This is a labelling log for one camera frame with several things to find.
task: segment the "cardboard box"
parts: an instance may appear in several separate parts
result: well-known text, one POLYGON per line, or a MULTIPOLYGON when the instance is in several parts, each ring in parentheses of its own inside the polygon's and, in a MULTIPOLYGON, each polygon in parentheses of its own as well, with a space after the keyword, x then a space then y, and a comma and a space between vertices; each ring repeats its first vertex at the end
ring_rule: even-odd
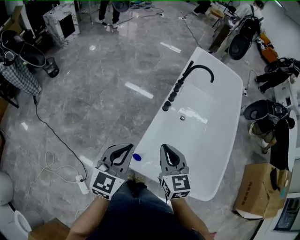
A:
POLYGON ((234 210, 247 219, 265 219, 283 208, 292 173, 279 170, 269 163, 245 167, 234 210))
POLYGON ((22 8, 23 8, 23 6, 15 6, 15 9, 11 16, 11 19, 4 26, 4 28, 3 28, 4 30, 13 30, 19 34, 23 31, 19 25, 19 18, 21 15, 22 8))
POLYGON ((28 234, 28 240, 65 240, 70 228, 60 222, 57 218, 33 229, 28 234))

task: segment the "gray tile floor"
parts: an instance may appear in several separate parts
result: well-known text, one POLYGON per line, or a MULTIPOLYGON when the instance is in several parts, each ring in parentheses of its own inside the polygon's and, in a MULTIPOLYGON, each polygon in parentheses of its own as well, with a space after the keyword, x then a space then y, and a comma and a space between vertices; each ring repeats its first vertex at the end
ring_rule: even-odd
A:
MULTIPOLYGON (((94 161, 112 144, 130 142, 137 145, 196 48, 195 40, 179 19, 194 6, 183 1, 155 2, 155 5, 164 10, 163 17, 135 18, 117 30, 92 25, 85 17, 80 23, 79 38, 51 54, 60 67, 60 74, 54 79, 43 71, 37 74, 43 88, 38 105, 40 117, 82 158, 94 161), (181 53, 160 42, 181 49, 181 53), (95 46, 93 51, 90 50, 92 45, 95 46), (130 90, 125 87, 126 82, 147 90, 154 98, 148 99, 130 90)), ((136 13, 139 16, 151 14, 142 9, 135 13, 129 11, 121 14, 120 20, 136 13)), ((111 20, 112 13, 107 13, 106 17, 111 20)), ((212 23, 194 15, 187 18, 187 24, 205 50, 212 41, 212 23)), ((260 74, 265 64, 253 45, 242 60, 232 60, 228 66, 247 84, 250 69, 260 74)), ((253 77, 248 95, 243 97, 242 105, 265 98, 253 77)), ((77 184, 66 183, 43 171, 28 195, 30 184, 41 171, 33 161, 45 166, 45 153, 50 150, 56 156, 54 168, 70 164, 81 174, 83 170, 72 153, 38 121, 32 98, 21 93, 18 101, 20 108, 9 106, 0 125, 9 138, 1 170, 13 179, 13 204, 18 210, 37 210, 45 221, 57 217, 70 226, 77 210, 84 209, 92 201, 92 194, 82 195, 77 184)), ((216 239, 250 239, 258 224, 232 213, 245 164, 266 161, 260 153, 259 142, 248 135, 247 126, 248 122, 240 117, 231 158, 216 196, 209 202, 187 199, 209 230, 217 232, 216 239)), ((91 175, 92 168, 87 169, 91 175)), ((57 172, 68 180, 76 176, 71 168, 57 172)), ((148 185, 163 196, 156 183, 148 181, 148 185)))

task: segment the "black faucet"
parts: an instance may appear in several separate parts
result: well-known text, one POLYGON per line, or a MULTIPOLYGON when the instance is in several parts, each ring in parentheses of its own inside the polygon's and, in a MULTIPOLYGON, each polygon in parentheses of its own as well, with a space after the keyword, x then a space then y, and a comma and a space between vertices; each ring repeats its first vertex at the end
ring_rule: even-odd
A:
POLYGON ((204 65, 192 66, 188 71, 185 71, 184 76, 181 78, 181 80, 184 81, 187 78, 187 76, 196 68, 202 68, 202 69, 205 69, 206 71, 208 71, 210 73, 210 82, 211 83, 214 82, 215 77, 214 77, 213 72, 207 66, 204 66, 204 65))

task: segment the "black trash can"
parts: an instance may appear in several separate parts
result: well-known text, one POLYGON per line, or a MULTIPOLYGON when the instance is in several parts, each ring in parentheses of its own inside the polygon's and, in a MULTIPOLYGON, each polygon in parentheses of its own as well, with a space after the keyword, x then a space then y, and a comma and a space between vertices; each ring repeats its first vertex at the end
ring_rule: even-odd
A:
POLYGON ((60 72, 60 69, 58 68, 53 57, 47 58, 46 64, 43 66, 43 70, 45 70, 46 73, 52 78, 56 77, 60 72))

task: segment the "black knob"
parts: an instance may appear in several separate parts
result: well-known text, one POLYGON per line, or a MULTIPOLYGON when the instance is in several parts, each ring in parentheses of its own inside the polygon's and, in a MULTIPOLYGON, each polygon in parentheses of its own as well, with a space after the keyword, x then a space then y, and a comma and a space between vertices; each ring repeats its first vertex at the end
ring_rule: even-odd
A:
POLYGON ((163 110, 166 112, 169 110, 169 107, 171 106, 171 103, 169 101, 166 101, 163 105, 163 110))
POLYGON ((169 96, 169 101, 170 102, 172 102, 172 101, 174 101, 174 99, 176 98, 176 96, 177 96, 177 93, 176 92, 172 92, 171 94, 170 94, 170 96, 169 96))
POLYGON ((179 92, 179 89, 181 88, 181 86, 182 86, 182 84, 180 84, 180 83, 176 83, 175 84, 175 87, 174 87, 174 92, 179 92))
POLYGON ((180 83, 180 84, 182 85, 182 84, 184 83, 184 79, 182 79, 182 78, 179 79, 179 80, 178 80, 178 83, 180 83))

